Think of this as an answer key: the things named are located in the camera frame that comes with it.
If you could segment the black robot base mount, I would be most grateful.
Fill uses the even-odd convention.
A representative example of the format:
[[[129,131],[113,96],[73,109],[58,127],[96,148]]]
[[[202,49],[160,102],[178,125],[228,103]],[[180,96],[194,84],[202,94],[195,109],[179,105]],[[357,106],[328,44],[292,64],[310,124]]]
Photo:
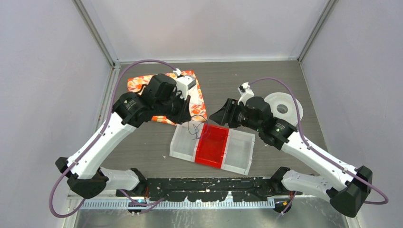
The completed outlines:
[[[290,196],[290,191],[265,177],[241,178],[149,178],[130,197],[148,196],[151,201],[221,202],[232,196],[234,202],[266,201],[269,197]]]

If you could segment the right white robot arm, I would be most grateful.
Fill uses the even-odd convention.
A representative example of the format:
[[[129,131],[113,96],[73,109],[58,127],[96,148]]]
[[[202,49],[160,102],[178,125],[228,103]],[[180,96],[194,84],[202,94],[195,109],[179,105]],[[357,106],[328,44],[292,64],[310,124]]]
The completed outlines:
[[[244,126],[257,131],[265,144],[294,156],[319,174],[313,177],[280,167],[271,178],[271,188],[278,195],[288,190],[313,195],[354,218],[371,192],[362,182],[372,183],[371,169],[347,164],[314,143],[306,145],[296,127],[275,117],[262,97],[252,97],[245,104],[229,98],[210,119],[230,128]]]

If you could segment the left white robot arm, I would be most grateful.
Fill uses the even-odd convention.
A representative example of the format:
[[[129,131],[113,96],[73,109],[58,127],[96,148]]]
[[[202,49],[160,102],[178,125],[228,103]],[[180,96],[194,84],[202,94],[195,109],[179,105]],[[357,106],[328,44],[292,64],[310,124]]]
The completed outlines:
[[[101,164],[124,138],[154,116],[164,116],[175,124],[190,121],[190,92],[196,87],[191,76],[174,79],[157,74],[139,93],[122,94],[87,143],[69,158],[57,159],[56,166],[67,177],[71,190],[84,199],[104,190],[127,190],[135,197],[142,196],[148,181],[138,169],[111,170]]]

